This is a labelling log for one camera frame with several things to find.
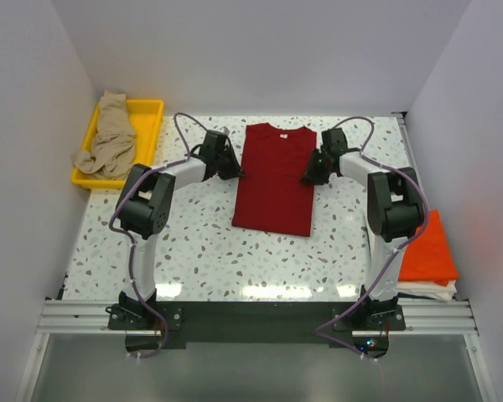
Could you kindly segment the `dark red t shirt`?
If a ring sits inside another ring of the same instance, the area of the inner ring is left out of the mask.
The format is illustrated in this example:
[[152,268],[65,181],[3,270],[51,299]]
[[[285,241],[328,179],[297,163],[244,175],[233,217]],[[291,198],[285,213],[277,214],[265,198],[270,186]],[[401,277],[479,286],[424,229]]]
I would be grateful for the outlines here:
[[242,229],[309,237],[314,187],[301,178],[316,149],[305,126],[281,129],[269,123],[246,127],[232,225]]

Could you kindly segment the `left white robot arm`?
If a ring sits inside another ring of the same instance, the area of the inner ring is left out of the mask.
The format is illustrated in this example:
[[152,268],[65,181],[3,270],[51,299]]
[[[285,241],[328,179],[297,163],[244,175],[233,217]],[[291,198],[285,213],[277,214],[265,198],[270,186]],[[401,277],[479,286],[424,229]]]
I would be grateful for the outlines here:
[[136,327],[151,327],[157,318],[156,245],[169,220],[174,192],[214,176],[230,180],[243,175],[230,138],[212,130],[205,133],[203,142],[184,159],[161,167],[142,164],[132,167],[109,228],[130,240],[129,284],[120,292],[118,304]]

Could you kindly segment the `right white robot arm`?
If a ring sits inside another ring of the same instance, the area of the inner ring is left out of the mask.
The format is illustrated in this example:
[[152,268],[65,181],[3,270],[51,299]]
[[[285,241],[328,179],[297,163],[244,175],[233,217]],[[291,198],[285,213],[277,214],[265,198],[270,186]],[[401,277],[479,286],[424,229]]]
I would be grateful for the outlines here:
[[312,151],[301,181],[324,185],[333,174],[366,189],[371,267],[362,287],[365,303],[357,307],[356,317],[362,327],[374,329],[386,320],[386,312],[395,309],[403,256],[409,240],[424,225],[425,203],[413,168],[380,164],[350,147],[340,128],[322,132],[322,144]]

